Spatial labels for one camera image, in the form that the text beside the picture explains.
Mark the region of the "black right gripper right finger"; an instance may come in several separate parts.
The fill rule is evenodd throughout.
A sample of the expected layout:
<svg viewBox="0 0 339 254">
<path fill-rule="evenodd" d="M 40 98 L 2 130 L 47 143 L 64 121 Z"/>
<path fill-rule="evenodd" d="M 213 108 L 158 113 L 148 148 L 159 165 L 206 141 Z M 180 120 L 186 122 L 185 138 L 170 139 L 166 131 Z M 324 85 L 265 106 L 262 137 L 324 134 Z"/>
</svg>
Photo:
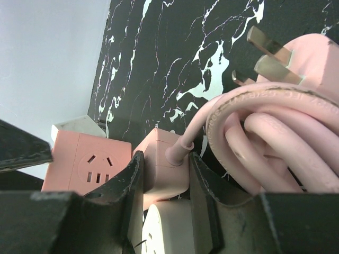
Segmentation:
<svg viewBox="0 0 339 254">
<path fill-rule="evenodd" d="M 250 196 L 189 155 L 196 253 L 338 253 L 338 195 Z"/>
</svg>

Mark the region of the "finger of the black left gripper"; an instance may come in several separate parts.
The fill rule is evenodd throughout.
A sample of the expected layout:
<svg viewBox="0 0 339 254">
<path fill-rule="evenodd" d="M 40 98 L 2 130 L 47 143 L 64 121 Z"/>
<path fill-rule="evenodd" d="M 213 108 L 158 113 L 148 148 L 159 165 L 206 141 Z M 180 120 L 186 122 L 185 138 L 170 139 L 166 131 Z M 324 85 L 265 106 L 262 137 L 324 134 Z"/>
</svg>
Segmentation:
<svg viewBox="0 0 339 254">
<path fill-rule="evenodd" d="M 47 141 L 1 120 L 1 173 L 52 161 Z"/>
</svg>

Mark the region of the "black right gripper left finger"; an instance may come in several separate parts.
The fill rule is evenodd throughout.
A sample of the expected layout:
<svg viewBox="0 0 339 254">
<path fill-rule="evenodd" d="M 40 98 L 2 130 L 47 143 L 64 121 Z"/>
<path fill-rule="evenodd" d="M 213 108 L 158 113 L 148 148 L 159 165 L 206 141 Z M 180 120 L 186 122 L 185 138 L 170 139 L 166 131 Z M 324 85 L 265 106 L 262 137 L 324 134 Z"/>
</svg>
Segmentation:
<svg viewBox="0 0 339 254">
<path fill-rule="evenodd" d="M 1 253 L 141 253 L 144 154 L 84 196 L 2 191 Z"/>
</svg>

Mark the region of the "white triangular power strip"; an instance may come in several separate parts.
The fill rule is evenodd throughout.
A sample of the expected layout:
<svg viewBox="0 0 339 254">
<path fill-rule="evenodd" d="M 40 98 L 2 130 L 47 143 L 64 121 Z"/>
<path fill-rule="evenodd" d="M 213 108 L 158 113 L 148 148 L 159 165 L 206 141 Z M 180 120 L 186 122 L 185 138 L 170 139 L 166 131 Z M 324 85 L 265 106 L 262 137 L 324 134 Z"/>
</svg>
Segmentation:
<svg viewBox="0 0 339 254">
<path fill-rule="evenodd" d="M 194 254 L 191 203 L 187 199 L 152 204 L 142 227 L 141 252 Z"/>
</svg>

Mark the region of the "pink cube adapter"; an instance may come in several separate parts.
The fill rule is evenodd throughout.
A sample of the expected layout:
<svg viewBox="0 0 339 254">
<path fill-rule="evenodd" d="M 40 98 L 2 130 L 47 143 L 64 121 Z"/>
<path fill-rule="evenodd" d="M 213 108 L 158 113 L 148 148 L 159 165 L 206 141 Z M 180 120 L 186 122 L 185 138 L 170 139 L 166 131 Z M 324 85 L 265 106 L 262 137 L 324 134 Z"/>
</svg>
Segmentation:
<svg viewBox="0 0 339 254">
<path fill-rule="evenodd" d="M 52 149 L 43 192 L 85 195 L 124 170 L 132 157 L 129 142 L 60 130 Z"/>
</svg>

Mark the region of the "pink power strip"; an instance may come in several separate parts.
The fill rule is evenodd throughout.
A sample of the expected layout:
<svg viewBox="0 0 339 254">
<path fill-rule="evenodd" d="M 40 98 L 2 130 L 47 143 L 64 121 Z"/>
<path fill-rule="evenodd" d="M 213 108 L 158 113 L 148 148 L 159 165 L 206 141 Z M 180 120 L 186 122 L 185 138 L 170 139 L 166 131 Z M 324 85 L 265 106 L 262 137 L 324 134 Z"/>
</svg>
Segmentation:
<svg viewBox="0 0 339 254">
<path fill-rule="evenodd" d="M 190 184 L 189 156 L 194 144 L 184 146 L 182 137 L 154 128 L 132 153 L 144 154 L 143 210 L 159 201 L 184 193 Z"/>
</svg>

